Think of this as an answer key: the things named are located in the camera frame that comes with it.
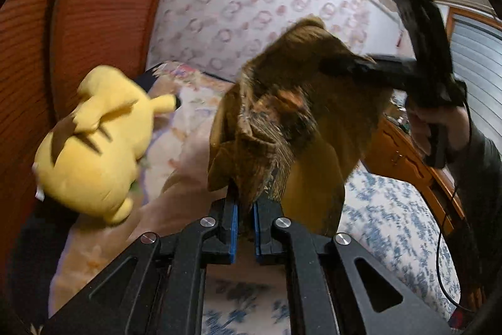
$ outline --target stuffed animal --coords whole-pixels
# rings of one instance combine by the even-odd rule
[[[154,99],[120,70],[94,68],[80,84],[77,108],[59,121],[35,154],[42,189],[61,204],[107,224],[129,216],[127,197],[137,160],[152,138],[156,113],[174,111],[179,99]]]

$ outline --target dark sleeve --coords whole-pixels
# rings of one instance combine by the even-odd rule
[[[478,247],[488,295],[502,268],[502,164],[493,141],[474,125],[472,133],[470,149],[456,155],[448,169]]]

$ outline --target person's arm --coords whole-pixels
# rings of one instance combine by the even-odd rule
[[[413,142],[417,150],[430,153],[430,128],[439,123],[448,129],[448,163],[467,222],[479,251],[486,295],[491,293],[502,269],[502,163],[494,143],[474,125],[469,141],[469,120],[463,108],[408,108]]]

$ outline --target metal screw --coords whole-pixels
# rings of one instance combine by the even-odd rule
[[[347,233],[338,233],[335,236],[335,241],[342,246],[347,246],[352,241],[352,237],[350,237]]]
[[[287,217],[279,217],[275,221],[275,225],[277,227],[282,227],[283,229],[286,229],[287,227],[291,226],[291,221]]]
[[[204,227],[213,227],[216,224],[216,220],[212,217],[203,217],[200,219],[200,225]]]
[[[149,231],[148,233],[143,233],[141,235],[141,243],[143,243],[144,245],[155,243],[156,240],[157,235],[155,233],[152,233],[151,231]]]

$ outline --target plush toy arm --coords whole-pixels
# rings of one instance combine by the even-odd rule
[[[173,112],[181,105],[181,100],[174,94],[167,94],[151,100],[154,114]]]
[[[101,117],[105,114],[130,107],[135,102],[137,102],[135,98],[107,99],[102,96],[92,96],[79,104],[73,112],[73,123],[76,125],[75,132],[94,131],[98,128]]]

